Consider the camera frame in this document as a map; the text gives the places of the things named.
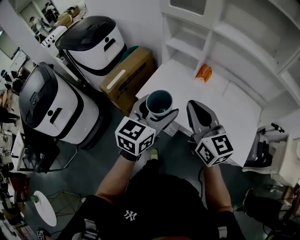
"white box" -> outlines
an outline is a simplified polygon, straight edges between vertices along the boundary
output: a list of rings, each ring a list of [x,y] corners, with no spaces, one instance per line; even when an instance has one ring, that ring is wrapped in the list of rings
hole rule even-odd
[[[55,30],[53,30],[49,36],[41,43],[41,45],[51,54],[51,56],[55,57],[59,51],[55,46],[57,39],[61,37],[68,29],[66,26],[58,26]]]
[[[225,162],[233,153],[233,147],[226,134],[201,139],[195,152],[207,166]]]
[[[119,148],[138,156],[154,143],[156,130],[124,117],[115,131]]]

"black chair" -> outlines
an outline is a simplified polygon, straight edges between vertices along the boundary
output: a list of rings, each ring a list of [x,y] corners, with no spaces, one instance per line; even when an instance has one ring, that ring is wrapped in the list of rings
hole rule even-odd
[[[21,134],[21,136],[24,137],[26,152],[22,157],[25,168],[20,168],[20,171],[35,171],[38,173],[61,171],[66,169],[77,155],[78,148],[75,146],[75,154],[63,168],[50,170],[60,153],[60,149],[56,145],[58,140],[28,127],[23,121],[22,125],[24,134]]]

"orange object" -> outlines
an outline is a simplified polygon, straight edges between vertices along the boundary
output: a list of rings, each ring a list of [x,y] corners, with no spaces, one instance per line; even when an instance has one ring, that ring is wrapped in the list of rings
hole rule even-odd
[[[212,74],[212,69],[207,64],[203,64],[197,73],[196,78],[202,78],[202,80],[206,83]]]

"wrist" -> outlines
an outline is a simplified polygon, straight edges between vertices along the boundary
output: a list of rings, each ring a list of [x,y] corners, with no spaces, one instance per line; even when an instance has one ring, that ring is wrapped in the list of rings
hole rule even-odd
[[[137,162],[137,161],[140,159],[140,157],[141,157],[141,155],[135,156],[135,155],[133,155],[133,154],[131,154],[131,153],[129,153],[129,152],[123,150],[123,149],[121,150],[120,154],[121,154],[126,160],[131,161],[131,162]]]

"black and white cube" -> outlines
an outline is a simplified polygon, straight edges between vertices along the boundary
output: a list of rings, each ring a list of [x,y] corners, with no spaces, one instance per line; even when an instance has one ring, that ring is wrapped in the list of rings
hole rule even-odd
[[[154,143],[155,129],[124,117],[115,131],[118,147],[138,156]]]
[[[233,147],[226,134],[201,139],[195,152],[207,166],[225,162],[233,153]]]

